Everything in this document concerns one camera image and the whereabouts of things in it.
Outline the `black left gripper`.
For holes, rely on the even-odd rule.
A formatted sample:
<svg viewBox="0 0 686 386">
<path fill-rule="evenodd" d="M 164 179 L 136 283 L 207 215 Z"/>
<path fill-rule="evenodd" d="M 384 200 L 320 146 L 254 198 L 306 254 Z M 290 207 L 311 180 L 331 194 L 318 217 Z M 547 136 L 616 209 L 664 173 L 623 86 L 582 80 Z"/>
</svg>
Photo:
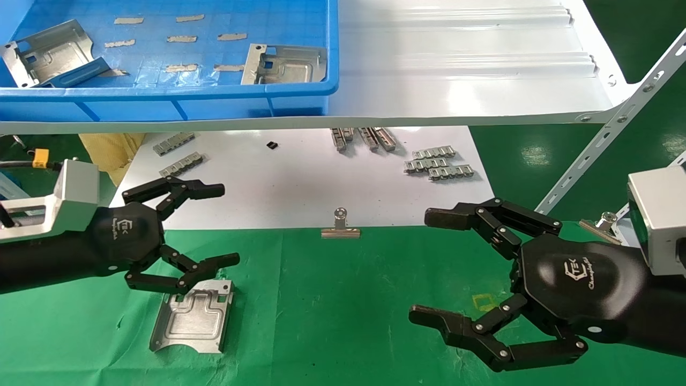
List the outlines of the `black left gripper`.
<svg viewBox="0 0 686 386">
<path fill-rule="evenodd" d="M 88 226 L 88 251 L 98 276 L 128 271 L 125 281 L 132 290 L 185 295 L 196 284 L 214 279 L 221 269 L 240 263 L 238 253 L 208 257 L 195 262 L 163 244 L 161 221 L 191 200 L 225 195 L 221 183 L 206 185 L 199 179 L 162 177 L 122 193 L 123 207 L 99 207 Z M 166 196 L 156 211 L 143 203 Z M 158 259 L 181 271 L 179 278 L 147 274 Z"/>
</svg>

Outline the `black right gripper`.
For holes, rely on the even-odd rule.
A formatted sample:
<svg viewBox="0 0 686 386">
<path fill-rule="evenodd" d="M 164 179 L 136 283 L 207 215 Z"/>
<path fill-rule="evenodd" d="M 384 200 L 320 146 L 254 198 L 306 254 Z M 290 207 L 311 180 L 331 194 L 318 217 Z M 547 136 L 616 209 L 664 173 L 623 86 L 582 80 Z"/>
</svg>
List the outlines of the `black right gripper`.
<svg viewBox="0 0 686 386">
<path fill-rule="evenodd" d="M 560 239 L 560 221 L 502 198 L 428 208 L 424 224 L 474 230 L 507 261 L 519 256 L 523 295 L 507 298 L 477 320 L 422 305 L 409 310 L 410 322 L 434 328 L 445 345 L 473 352 L 492 371 L 573 364 L 588 350 L 576 335 L 604 344 L 649 343 L 642 298 L 650 270 L 639 249 Z M 523 244 L 516 231 L 536 239 Z M 554 340 L 516 345 L 497 340 L 495 335 L 522 314 Z"/>
</svg>

